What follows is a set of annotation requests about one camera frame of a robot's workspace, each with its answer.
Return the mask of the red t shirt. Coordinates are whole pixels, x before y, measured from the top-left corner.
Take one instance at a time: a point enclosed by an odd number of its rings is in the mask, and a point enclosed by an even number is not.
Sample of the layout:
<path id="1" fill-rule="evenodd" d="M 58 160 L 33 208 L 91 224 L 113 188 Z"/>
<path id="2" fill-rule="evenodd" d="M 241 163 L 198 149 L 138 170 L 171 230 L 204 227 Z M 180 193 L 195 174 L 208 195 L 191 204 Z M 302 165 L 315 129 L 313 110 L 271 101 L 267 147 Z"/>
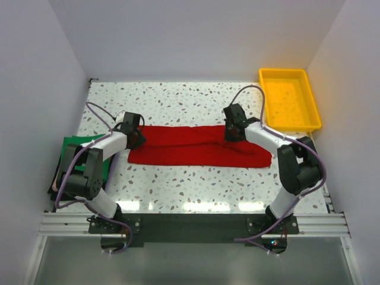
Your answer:
<path id="1" fill-rule="evenodd" d="M 147 141 L 131 150 L 128 163 L 152 166 L 266 168 L 272 155 L 247 141 L 227 142 L 224 126 L 147 126 Z"/>

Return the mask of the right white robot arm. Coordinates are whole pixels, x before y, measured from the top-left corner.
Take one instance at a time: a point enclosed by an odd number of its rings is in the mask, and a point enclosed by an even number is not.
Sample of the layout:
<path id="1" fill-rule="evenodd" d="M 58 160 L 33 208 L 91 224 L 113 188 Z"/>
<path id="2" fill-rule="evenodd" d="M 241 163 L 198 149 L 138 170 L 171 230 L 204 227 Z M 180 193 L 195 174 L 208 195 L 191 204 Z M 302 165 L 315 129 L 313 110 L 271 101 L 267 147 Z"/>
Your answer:
<path id="1" fill-rule="evenodd" d="M 239 104 L 231 104 L 223 111 L 226 141 L 246 141 L 277 158 L 281 187 L 274 201 L 265 209 L 261 230 L 278 233 L 285 227 L 285 218 L 293 214 L 300 199 L 324 184 L 326 168 L 309 137 L 289 137 L 267 127 L 258 118 L 247 118 Z"/>

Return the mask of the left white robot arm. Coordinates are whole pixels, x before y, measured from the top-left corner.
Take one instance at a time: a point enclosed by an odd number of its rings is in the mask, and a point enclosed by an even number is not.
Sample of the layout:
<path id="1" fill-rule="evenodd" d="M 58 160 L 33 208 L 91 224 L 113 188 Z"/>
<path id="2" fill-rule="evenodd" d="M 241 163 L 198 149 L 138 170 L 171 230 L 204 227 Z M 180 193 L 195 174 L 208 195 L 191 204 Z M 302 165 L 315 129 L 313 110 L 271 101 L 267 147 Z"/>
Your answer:
<path id="1" fill-rule="evenodd" d="M 104 162 L 116 153 L 134 150 L 146 142 L 142 134 L 145 120 L 142 115 L 124 112 L 108 133 L 84 144 L 68 144 L 64 150 L 56 185 L 55 207 L 62 209 L 83 203 L 103 216 L 102 226 L 116 233 L 123 226 L 120 206 L 103 189 Z"/>

